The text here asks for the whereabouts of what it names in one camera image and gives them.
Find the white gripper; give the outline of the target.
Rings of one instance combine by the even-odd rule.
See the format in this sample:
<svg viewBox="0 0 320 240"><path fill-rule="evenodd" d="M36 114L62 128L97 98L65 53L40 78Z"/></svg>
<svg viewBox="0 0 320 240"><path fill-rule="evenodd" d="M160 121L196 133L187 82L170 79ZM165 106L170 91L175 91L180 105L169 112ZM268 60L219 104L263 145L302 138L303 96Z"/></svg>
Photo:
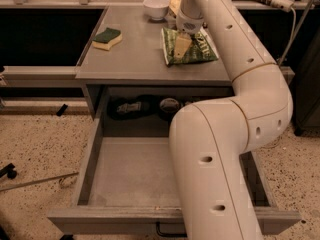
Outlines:
<svg viewBox="0 0 320 240"><path fill-rule="evenodd" d="M200 31L203 25L203 17L198 18L187 16L183 11L179 10L176 16L176 27L180 32L176 37L174 45L174 57L181 59L189 49L192 39L190 35Z"/></svg>

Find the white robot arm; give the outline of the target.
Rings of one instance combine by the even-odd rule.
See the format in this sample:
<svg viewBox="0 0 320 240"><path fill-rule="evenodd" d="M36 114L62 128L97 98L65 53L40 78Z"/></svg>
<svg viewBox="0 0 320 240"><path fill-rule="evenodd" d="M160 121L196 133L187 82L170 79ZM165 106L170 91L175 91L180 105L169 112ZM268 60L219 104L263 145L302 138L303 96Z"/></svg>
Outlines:
<svg viewBox="0 0 320 240"><path fill-rule="evenodd" d="M234 90L185 106L170 126L188 240L263 240L239 157L283 133L293 112L290 90L231 0L182 0L180 11L207 23Z"/></svg>

